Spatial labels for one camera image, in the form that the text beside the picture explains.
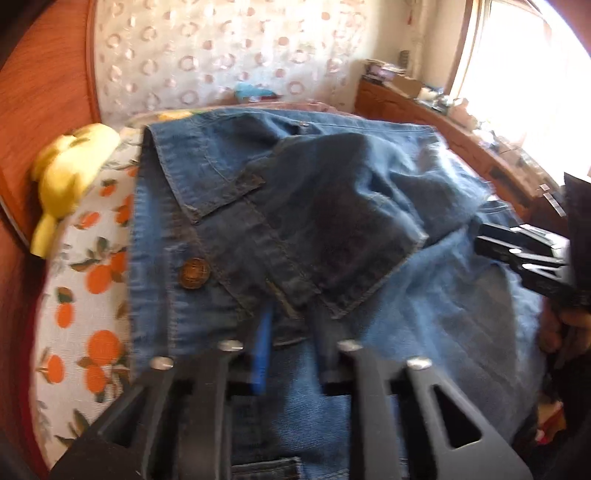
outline patterned wallpaper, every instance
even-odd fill
[[[238,82],[339,107],[366,8],[365,0],[99,0],[103,122],[230,103]]]

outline wooden cabinet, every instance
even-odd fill
[[[355,114],[371,120],[436,127],[446,139],[450,150],[478,175],[492,182],[499,197],[510,202],[524,220],[530,217],[534,200],[541,195],[538,187],[543,179],[533,172],[511,167],[501,157],[481,147],[467,130],[444,115],[366,80],[359,82]]]

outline hand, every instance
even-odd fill
[[[575,339],[566,352],[566,359],[571,360],[585,353],[591,347],[591,313],[583,309],[563,309],[560,318],[553,312],[550,302],[544,300],[544,310],[540,314],[540,332],[538,342],[546,353],[555,353],[563,343],[562,325],[577,327]]]

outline bright window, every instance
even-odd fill
[[[546,14],[549,7],[542,16],[522,2],[483,1],[479,42],[459,96],[556,182],[565,171],[587,174],[589,56],[555,12]]]

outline jeans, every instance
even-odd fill
[[[314,301],[387,358],[433,359],[509,440],[544,371],[540,298],[473,252],[480,222],[518,223],[491,193],[431,127],[248,108],[151,125],[130,248],[135,374],[232,338],[274,296],[267,393],[233,401],[235,478],[268,462],[266,478],[347,478],[349,399],[320,392],[301,316]],[[194,290],[179,282],[191,258],[211,270]]]

